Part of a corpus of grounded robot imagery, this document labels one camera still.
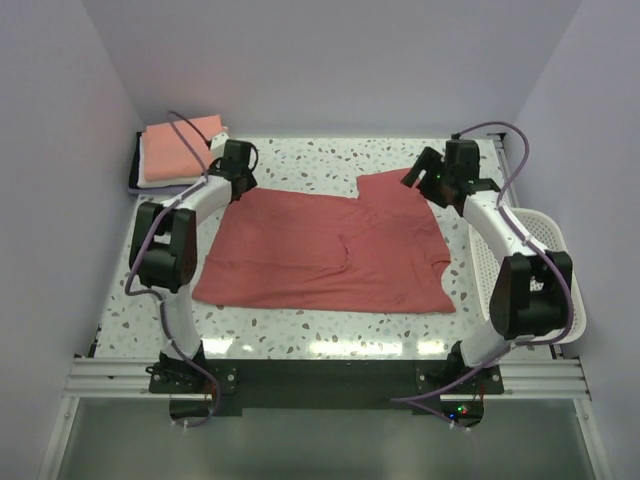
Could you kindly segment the red t-shirt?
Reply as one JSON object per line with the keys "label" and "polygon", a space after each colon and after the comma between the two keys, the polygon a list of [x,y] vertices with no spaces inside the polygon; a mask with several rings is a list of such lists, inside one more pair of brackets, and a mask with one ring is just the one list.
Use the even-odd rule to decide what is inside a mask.
{"label": "red t-shirt", "polygon": [[193,289],[224,307],[452,313],[451,262],[407,170],[361,175],[355,198],[254,188],[229,205]]}

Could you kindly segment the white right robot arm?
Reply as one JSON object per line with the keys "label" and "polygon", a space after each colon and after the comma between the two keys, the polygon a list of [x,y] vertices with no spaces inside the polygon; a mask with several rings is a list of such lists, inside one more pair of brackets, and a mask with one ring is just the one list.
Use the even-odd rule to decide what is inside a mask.
{"label": "white right robot arm", "polygon": [[445,379],[459,393],[481,380],[480,369],[515,347],[544,345],[571,331],[573,262],[532,236],[504,202],[504,191],[480,175],[480,150],[472,140],[451,139],[443,152],[426,147],[402,184],[439,207],[452,207],[499,263],[489,319],[447,356]]}

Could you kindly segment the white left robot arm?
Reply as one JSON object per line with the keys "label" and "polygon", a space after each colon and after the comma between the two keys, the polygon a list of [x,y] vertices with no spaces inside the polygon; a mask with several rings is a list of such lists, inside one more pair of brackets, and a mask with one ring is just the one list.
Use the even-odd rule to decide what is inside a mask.
{"label": "white left robot arm", "polygon": [[161,203],[146,201],[136,213],[124,292],[157,301],[166,341],[162,355],[178,361],[171,378],[185,392],[200,390],[207,380],[207,368],[195,360],[202,342],[191,308],[197,230],[213,213],[257,186],[258,160],[253,143],[228,140],[222,156],[193,185]]}

